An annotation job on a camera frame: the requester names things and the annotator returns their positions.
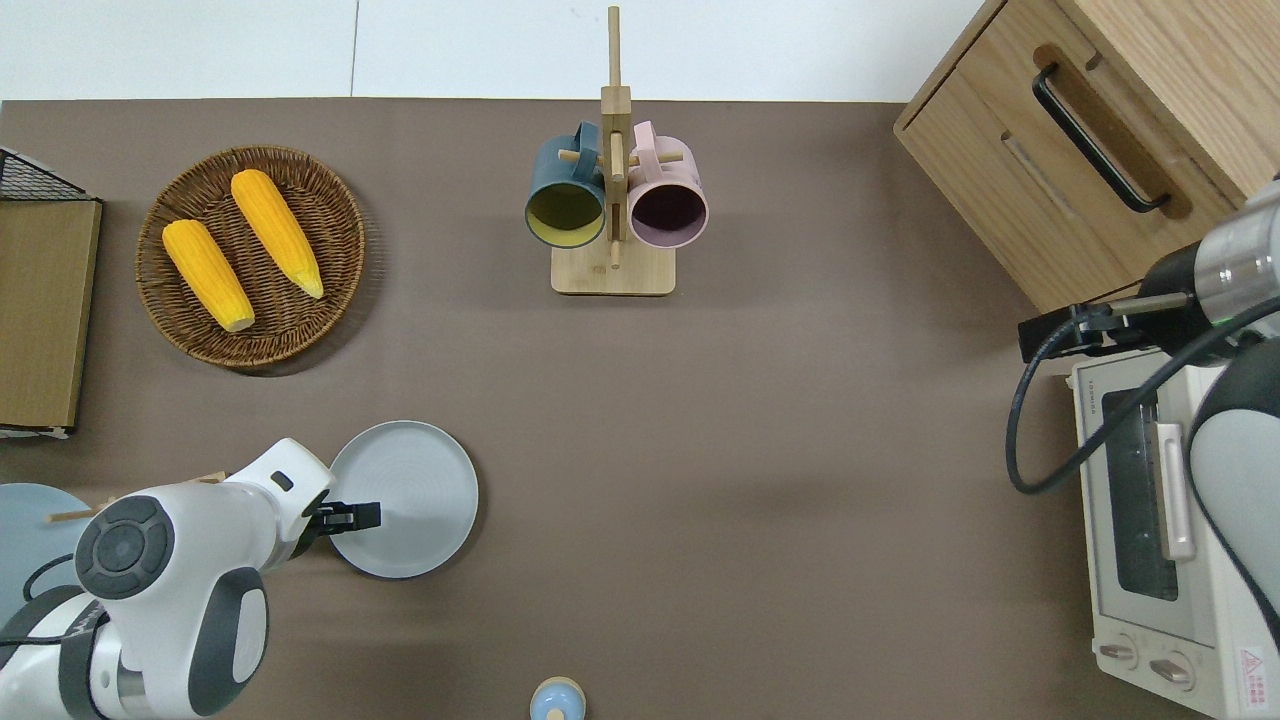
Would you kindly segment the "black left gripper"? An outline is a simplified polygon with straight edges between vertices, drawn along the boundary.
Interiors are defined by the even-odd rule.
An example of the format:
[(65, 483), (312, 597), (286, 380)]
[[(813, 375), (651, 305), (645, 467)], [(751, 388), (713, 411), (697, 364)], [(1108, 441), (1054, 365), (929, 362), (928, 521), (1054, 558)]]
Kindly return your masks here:
[[(315, 512), (321, 519), (314, 519)], [(320, 536), (339, 536), (349, 532), (369, 530), (381, 525), (381, 503), (311, 503), (301, 511), (285, 528), (285, 534), (276, 538), (268, 559), (268, 571), (275, 571), (287, 562), (305, 553)]]

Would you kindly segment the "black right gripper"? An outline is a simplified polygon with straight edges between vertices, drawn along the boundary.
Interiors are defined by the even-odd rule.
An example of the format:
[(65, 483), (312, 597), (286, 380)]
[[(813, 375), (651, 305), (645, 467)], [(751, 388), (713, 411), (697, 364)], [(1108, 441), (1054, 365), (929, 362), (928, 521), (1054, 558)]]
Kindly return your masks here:
[[(1140, 316), (1140, 329), (1147, 340), (1169, 356), (1178, 355), (1212, 328), (1196, 299), (1196, 259), (1199, 250), (1201, 242), (1196, 242), (1161, 258), (1140, 282), (1140, 296), (1070, 304), (1020, 322), (1018, 343), (1021, 360), (1029, 364), (1044, 346), (1048, 350), (1043, 359), (1076, 355), (1105, 357), (1146, 350), (1146, 338), (1140, 333), (1110, 331), (1125, 325), (1125, 316), (1140, 314), (1144, 314)], [(1052, 341), (1052, 333), (1062, 324), (1068, 325), (1069, 332)]]

